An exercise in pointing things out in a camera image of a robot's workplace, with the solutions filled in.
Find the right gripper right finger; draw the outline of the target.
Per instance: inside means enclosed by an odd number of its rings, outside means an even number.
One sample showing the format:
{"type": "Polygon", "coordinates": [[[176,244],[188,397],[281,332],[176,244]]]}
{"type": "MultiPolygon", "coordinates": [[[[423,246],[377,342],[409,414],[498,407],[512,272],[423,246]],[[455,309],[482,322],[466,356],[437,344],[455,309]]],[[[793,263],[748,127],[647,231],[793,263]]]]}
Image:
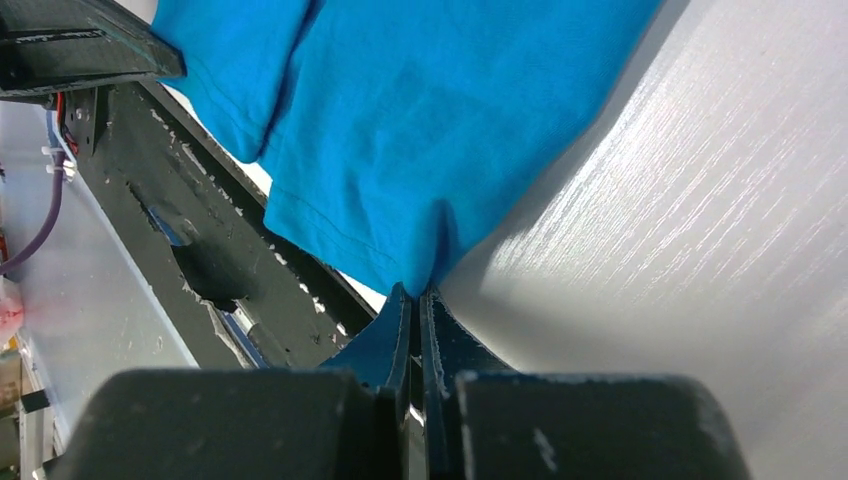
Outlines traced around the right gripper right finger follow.
{"type": "Polygon", "coordinates": [[[671,374],[522,373],[419,300],[433,479],[747,479],[724,410],[671,374]]]}

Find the bright blue t shirt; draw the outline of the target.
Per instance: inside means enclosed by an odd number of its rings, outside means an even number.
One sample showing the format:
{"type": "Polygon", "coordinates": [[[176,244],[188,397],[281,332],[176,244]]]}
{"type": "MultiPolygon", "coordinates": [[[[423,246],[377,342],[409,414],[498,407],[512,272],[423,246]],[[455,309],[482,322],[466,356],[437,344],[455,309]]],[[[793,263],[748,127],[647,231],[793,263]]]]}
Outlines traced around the bright blue t shirt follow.
{"type": "Polygon", "coordinates": [[[271,179],[265,225],[420,295],[591,124],[656,1],[161,1],[170,85],[271,179]]]}

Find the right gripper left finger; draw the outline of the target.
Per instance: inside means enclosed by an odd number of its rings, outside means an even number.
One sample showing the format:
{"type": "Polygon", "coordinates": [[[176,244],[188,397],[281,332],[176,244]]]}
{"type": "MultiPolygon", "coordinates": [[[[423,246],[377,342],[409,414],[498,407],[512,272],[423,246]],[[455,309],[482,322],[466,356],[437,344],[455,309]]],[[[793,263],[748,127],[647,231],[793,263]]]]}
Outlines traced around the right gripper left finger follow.
{"type": "Polygon", "coordinates": [[[411,300],[316,369],[139,369],[105,381],[51,479],[405,479],[411,300]]]}

